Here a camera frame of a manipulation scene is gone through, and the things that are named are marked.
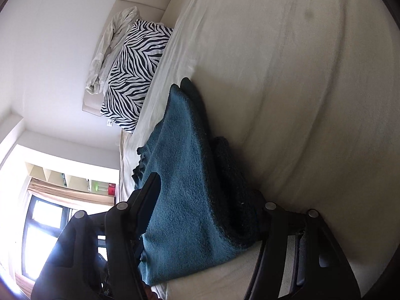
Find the dark green knit sweater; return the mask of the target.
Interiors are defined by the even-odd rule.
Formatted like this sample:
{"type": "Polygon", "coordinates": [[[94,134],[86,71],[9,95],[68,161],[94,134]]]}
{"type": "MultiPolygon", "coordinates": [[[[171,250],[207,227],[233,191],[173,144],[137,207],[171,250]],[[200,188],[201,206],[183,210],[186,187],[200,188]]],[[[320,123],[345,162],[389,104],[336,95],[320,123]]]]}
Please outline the dark green knit sweater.
{"type": "Polygon", "coordinates": [[[246,180],[228,141],[212,134],[189,79],[170,87],[164,116],[137,153],[135,187],[143,187],[152,173],[161,178],[143,236],[139,269],[145,283],[226,263],[262,239],[265,198],[246,180]]]}

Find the red box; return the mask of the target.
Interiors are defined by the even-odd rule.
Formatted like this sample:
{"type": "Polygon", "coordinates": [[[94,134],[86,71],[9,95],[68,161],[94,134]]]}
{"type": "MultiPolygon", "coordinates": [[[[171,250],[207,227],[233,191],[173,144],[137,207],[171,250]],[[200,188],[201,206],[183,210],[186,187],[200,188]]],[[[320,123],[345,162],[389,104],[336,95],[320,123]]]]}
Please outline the red box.
{"type": "Polygon", "coordinates": [[[109,183],[108,184],[108,195],[114,197],[116,192],[116,184],[109,183]]]}

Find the green lamp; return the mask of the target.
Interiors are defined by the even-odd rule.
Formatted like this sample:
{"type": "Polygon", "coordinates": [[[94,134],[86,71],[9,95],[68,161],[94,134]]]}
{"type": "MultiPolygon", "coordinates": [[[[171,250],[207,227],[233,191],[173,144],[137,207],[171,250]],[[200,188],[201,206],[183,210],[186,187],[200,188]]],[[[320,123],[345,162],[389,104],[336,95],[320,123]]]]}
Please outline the green lamp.
{"type": "Polygon", "coordinates": [[[101,181],[91,181],[91,191],[96,194],[109,194],[109,184],[101,181]]]}

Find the black framed window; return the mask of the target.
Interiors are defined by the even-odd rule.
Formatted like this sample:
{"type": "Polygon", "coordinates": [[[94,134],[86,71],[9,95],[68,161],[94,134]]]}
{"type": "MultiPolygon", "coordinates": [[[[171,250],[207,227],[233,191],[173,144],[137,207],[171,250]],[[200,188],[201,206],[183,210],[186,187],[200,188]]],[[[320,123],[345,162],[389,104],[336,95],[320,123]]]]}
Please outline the black framed window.
{"type": "Polygon", "coordinates": [[[35,281],[43,269],[58,237],[77,212],[32,196],[22,236],[22,275],[35,281]]]}

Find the beige curtain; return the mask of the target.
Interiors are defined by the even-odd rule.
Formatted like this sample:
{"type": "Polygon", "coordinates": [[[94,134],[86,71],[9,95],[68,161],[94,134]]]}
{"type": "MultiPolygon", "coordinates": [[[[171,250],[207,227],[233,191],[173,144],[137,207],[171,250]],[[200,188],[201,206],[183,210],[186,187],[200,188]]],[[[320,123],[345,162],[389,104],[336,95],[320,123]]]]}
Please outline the beige curtain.
{"type": "Polygon", "coordinates": [[[62,187],[46,181],[32,177],[27,187],[32,193],[48,195],[55,199],[68,199],[75,202],[86,202],[98,205],[113,206],[115,197],[102,194],[93,194],[90,192],[81,192],[68,187],[62,187]]]}

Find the zebra print pillow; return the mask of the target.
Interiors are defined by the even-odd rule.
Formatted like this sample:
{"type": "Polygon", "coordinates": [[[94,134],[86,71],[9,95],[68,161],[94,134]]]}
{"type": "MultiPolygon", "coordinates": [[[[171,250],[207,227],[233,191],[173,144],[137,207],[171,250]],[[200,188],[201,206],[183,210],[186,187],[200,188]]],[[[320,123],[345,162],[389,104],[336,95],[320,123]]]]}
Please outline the zebra print pillow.
{"type": "Polygon", "coordinates": [[[136,20],[109,73],[100,112],[126,132],[134,132],[140,111],[173,29],[136,20]]]}

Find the crumpled white duvet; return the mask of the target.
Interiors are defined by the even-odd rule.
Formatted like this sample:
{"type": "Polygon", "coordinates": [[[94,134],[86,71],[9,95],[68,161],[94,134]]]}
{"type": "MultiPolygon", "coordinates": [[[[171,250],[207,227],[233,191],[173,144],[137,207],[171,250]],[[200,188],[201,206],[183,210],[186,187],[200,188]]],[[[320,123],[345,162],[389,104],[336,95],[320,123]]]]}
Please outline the crumpled white duvet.
{"type": "Polygon", "coordinates": [[[104,91],[113,63],[130,29],[139,17],[138,8],[129,7],[116,13],[105,27],[89,66],[85,83],[85,90],[90,95],[98,95],[104,91]]]}

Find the white wall shelf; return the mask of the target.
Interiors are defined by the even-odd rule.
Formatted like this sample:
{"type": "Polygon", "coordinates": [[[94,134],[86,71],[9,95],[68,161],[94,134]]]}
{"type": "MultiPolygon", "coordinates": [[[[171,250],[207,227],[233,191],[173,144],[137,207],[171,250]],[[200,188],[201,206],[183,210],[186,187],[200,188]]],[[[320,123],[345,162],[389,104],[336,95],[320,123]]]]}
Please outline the white wall shelf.
{"type": "Polygon", "coordinates": [[[88,178],[66,175],[58,171],[45,169],[42,166],[37,166],[29,162],[26,163],[26,168],[29,176],[37,178],[44,182],[49,182],[58,186],[71,188],[81,192],[92,192],[92,180],[88,178]]]}

